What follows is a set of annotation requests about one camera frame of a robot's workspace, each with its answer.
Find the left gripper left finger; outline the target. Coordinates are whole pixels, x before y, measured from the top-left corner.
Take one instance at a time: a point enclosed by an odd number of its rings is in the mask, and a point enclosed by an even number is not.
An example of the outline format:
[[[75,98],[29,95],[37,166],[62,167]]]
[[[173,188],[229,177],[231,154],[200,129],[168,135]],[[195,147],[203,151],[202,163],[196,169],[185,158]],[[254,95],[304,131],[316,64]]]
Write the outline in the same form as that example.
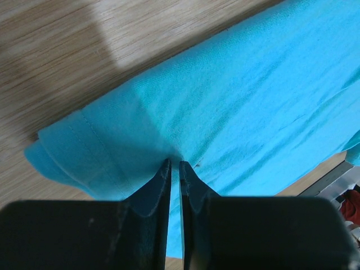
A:
[[[1,210],[2,269],[164,269],[172,166],[122,201],[22,200]]]

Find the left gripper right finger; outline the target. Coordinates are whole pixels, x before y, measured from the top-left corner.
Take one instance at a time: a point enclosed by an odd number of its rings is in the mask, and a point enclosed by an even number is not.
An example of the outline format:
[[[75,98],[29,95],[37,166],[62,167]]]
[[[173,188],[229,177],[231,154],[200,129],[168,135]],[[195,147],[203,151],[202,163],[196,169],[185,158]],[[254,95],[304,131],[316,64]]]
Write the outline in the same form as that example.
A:
[[[318,197],[221,196],[179,164],[184,269],[358,269],[339,212]]]

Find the cyan t shirt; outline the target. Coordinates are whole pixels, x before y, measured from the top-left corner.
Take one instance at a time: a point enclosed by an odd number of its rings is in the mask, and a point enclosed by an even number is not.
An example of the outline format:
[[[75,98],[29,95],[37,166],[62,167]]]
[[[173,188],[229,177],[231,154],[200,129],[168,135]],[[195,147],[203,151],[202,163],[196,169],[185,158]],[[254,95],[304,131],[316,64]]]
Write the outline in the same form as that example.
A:
[[[270,196],[339,152],[359,165],[358,1],[283,1],[40,130],[24,154],[98,200],[171,159],[166,254],[180,258],[180,161],[221,195]]]

